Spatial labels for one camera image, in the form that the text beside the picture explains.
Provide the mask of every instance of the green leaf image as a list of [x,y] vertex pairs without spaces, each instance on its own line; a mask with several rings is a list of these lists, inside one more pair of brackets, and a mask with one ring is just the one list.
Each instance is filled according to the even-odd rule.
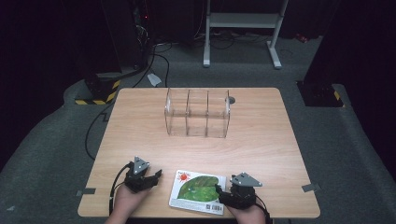
[[218,183],[218,178],[214,176],[201,175],[195,177],[181,186],[177,198],[196,202],[214,201],[219,197],[215,188],[215,184]]

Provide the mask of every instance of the yellow and black hazard tape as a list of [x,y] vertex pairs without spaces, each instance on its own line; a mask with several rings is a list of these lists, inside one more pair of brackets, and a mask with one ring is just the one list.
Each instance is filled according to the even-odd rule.
[[120,81],[114,82],[110,93],[104,97],[104,99],[76,99],[76,104],[77,105],[106,105],[106,104],[111,104],[113,101],[114,97],[116,96],[117,93],[117,88],[120,85]]

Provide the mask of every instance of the cable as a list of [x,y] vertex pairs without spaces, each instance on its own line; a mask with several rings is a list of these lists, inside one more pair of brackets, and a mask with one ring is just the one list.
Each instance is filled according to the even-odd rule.
[[146,76],[146,74],[148,73],[148,71],[149,71],[149,69],[151,68],[151,66],[152,66],[152,63],[154,62],[154,55],[151,57],[151,62],[150,62],[150,64],[148,65],[148,68],[146,69],[146,72],[143,74],[143,76],[132,86],[132,88],[135,88],[142,80],[143,80],[143,77],[145,77]]
[[[238,40],[238,38],[243,38],[243,37],[248,37],[248,38],[252,38],[251,40]],[[235,42],[237,43],[260,43],[262,41],[268,40],[270,36],[269,35],[239,35],[239,36],[235,36]]]
[[230,39],[221,39],[221,40],[223,40],[223,41],[229,41],[229,40],[231,40],[231,44],[229,45],[229,46],[227,46],[227,47],[224,47],[224,48],[219,48],[219,47],[215,47],[212,43],[210,43],[210,47],[212,47],[212,48],[214,48],[214,49],[228,49],[228,48],[230,48],[232,45],[233,45],[233,43],[234,43],[234,41],[235,41],[235,39],[233,38],[233,36],[232,35],[230,35]]
[[112,105],[114,105],[114,102],[111,103],[110,105],[106,106],[106,108],[103,109],[103,110],[95,117],[95,119],[91,122],[91,125],[90,125],[90,127],[88,128],[88,131],[85,133],[85,151],[87,152],[88,156],[89,156],[93,161],[95,160],[95,157],[94,157],[93,155],[91,155],[90,151],[88,150],[88,136],[89,136],[89,134],[90,134],[90,131],[91,131],[91,128],[92,128],[93,124],[96,122],[97,119],[99,119],[99,117],[100,117],[101,115],[104,115],[104,117],[103,117],[103,122],[108,122],[108,119],[106,118],[107,113],[105,113],[105,111],[106,111],[107,109],[109,109]]
[[102,81],[116,81],[116,80],[121,80],[121,79],[124,79],[124,78],[126,78],[126,77],[132,77],[132,76],[134,76],[134,75],[137,75],[137,74],[141,73],[145,68],[146,68],[146,66],[143,66],[143,67],[139,68],[139,69],[136,70],[136,71],[133,71],[133,72],[130,72],[130,73],[127,73],[127,74],[118,76],[118,77],[101,77],[100,80],[102,80]]
[[201,30],[201,26],[202,26],[202,23],[203,23],[203,20],[204,20],[204,14],[205,14],[205,0],[202,0],[201,21],[200,21],[200,23],[199,23],[198,30],[197,30],[197,32],[196,32],[195,35],[194,35],[194,38],[199,34],[199,31]]
[[150,71],[152,74],[155,74],[154,69],[150,68],[149,71]]
[[136,25],[136,28],[137,28],[137,30],[140,29],[140,30],[139,30],[139,34],[137,34],[138,37],[142,38],[142,37],[143,37],[143,34],[146,34],[145,44],[141,46],[141,48],[143,48],[143,47],[147,44],[147,42],[148,42],[148,39],[149,39],[149,32],[148,32],[143,26],[141,26],[141,25]]
[[126,169],[126,168],[131,168],[132,164],[128,163],[126,165],[124,165],[124,167],[122,167],[122,169],[119,171],[119,173],[117,174],[116,178],[114,179],[113,182],[113,186],[111,186],[111,191],[110,191],[110,200],[108,201],[108,213],[111,215],[111,213],[113,212],[113,206],[114,206],[114,194],[116,193],[116,188],[121,185],[121,184],[117,184],[117,181],[119,180],[120,175],[122,174],[122,172]]
[[[170,42],[170,43],[162,43],[162,44],[156,44],[155,47],[157,47],[157,46],[162,46],[162,45],[170,45],[169,49],[171,49],[171,48],[173,47],[174,44],[173,44],[172,42]],[[163,53],[163,52],[168,51],[169,49],[164,49],[164,50],[161,50],[161,51],[156,51],[156,52],[154,52],[154,53]]]
[[271,216],[267,210],[267,207],[265,206],[265,203],[262,201],[262,199],[257,194],[256,194],[256,198],[258,198],[262,202],[262,204],[254,203],[254,205],[258,206],[264,212],[265,223],[271,224],[272,223]]
[[153,56],[161,57],[167,63],[166,74],[165,74],[165,88],[168,88],[169,61],[165,57],[163,57],[162,55],[159,55],[159,54],[153,54]]

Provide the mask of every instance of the hand-mounted device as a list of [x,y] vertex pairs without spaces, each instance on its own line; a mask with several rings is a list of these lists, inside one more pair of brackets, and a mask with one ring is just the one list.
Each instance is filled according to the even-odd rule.
[[120,177],[120,174],[126,169],[129,171],[126,173],[123,184],[128,187],[133,193],[137,193],[144,189],[150,189],[157,186],[159,178],[163,170],[159,170],[155,175],[145,177],[146,171],[149,168],[149,162],[143,161],[139,157],[134,157],[134,161],[130,161],[126,164],[117,174],[114,180],[113,186],[110,191],[110,202],[109,202],[109,214],[113,212],[114,193],[116,191],[116,183]]
[[[231,193],[222,191],[221,186],[219,185],[215,186],[216,192],[219,195],[220,203],[242,210],[247,209],[252,205],[256,205],[264,212],[266,223],[272,223],[270,214],[268,213],[264,202],[256,195],[256,192],[253,188],[262,187],[261,182],[246,173],[232,175],[230,182],[232,183],[232,186],[230,187]],[[256,202],[257,199],[262,201],[262,205]]]

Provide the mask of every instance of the hand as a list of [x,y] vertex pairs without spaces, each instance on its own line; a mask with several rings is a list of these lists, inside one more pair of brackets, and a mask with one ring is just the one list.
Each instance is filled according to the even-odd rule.
[[114,210],[105,224],[124,224],[132,212],[149,195],[149,191],[150,189],[145,189],[134,193],[124,184],[121,184],[117,190]]
[[230,206],[226,206],[228,210],[236,218],[238,224],[265,224],[265,214],[256,205],[251,205],[247,209],[237,209]]

